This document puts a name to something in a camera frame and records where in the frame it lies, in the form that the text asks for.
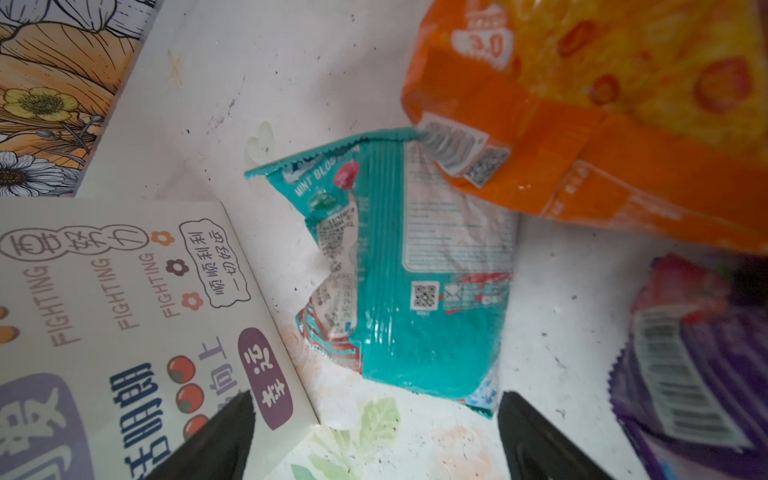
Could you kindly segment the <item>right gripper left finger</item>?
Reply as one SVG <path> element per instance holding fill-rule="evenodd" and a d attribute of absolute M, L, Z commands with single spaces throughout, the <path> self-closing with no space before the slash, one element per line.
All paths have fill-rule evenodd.
<path fill-rule="evenodd" d="M 153 469 L 148 479 L 241 480 L 254 429 L 252 395 L 242 392 Z"/>

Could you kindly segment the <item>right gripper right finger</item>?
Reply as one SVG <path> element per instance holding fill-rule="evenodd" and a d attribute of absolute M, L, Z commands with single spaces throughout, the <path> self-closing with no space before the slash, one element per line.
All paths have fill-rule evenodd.
<path fill-rule="evenodd" d="M 512 479 L 611 479 L 517 392 L 503 394 L 497 425 Z"/>

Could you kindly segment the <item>white paper bag with dots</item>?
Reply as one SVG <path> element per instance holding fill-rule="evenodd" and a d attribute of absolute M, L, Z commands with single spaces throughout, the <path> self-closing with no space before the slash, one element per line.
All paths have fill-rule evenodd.
<path fill-rule="evenodd" d="M 318 420 L 222 204 L 1 202 L 1 475 L 146 479 L 219 430 L 266 477 Z"/>

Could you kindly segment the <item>purple snack packet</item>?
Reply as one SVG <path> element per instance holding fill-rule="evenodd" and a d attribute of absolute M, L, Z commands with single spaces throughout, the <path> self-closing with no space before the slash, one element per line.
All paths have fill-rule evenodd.
<path fill-rule="evenodd" d="M 608 392 L 650 478 L 766 478 L 766 259 L 655 259 Z"/>

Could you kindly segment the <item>teal snack packet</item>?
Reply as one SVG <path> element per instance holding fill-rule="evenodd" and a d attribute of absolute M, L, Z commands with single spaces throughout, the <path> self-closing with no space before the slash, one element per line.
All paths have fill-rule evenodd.
<path fill-rule="evenodd" d="M 300 335 L 363 378 L 498 408 L 518 217 L 452 188 L 410 128 L 252 170 L 302 215 L 330 271 Z"/>

